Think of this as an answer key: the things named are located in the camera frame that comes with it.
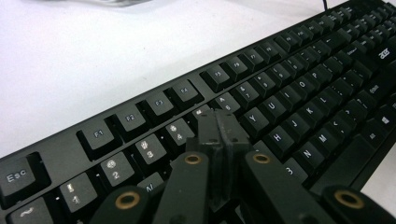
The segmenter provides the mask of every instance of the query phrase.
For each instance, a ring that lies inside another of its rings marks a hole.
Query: black cable
[[[323,6],[324,6],[324,10],[327,11],[328,8],[327,8],[327,1],[326,0],[323,0]]]

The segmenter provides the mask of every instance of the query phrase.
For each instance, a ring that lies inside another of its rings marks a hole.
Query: white surface
[[[322,9],[321,0],[2,0],[0,158]],[[375,183],[387,187],[366,193],[395,215],[396,180],[382,174]]]

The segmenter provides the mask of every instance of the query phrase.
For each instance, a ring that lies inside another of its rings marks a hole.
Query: circular hole
[[[140,196],[134,191],[122,193],[116,200],[116,207],[119,209],[130,209],[135,207],[140,201]]]
[[[201,157],[197,155],[189,155],[187,156],[184,161],[188,164],[195,165],[201,162]]]
[[[270,158],[264,154],[255,154],[253,160],[263,164],[270,162]]]
[[[339,189],[334,193],[335,199],[350,208],[361,209],[364,207],[363,200],[356,195],[355,193],[346,190],[346,189]]]

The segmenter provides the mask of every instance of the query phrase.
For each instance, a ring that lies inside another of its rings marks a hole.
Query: black keyboard
[[[154,190],[214,108],[312,193],[361,189],[396,139],[395,34],[391,4],[346,2],[6,156],[0,223],[88,223],[114,189]]]

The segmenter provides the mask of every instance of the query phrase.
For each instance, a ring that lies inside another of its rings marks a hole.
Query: metal ring
[[[184,161],[190,165],[195,165],[198,164],[202,161],[201,157],[198,155],[188,155],[186,158],[184,158]]]
[[[123,202],[122,200],[126,197],[133,197],[131,202]],[[116,207],[122,210],[130,209],[135,207],[140,202],[140,195],[134,191],[128,191],[122,193],[116,200]]]
[[[271,159],[267,155],[264,155],[264,154],[261,154],[261,153],[254,154],[253,155],[253,160],[255,162],[258,162],[258,163],[261,163],[261,164],[266,164],[266,163],[269,163],[271,161]]]
[[[354,202],[346,200],[344,198],[345,196],[351,197]],[[349,190],[339,189],[334,193],[334,197],[339,203],[347,207],[355,208],[355,209],[361,209],[364,207],[364,201],[358,195],[352,193]]]

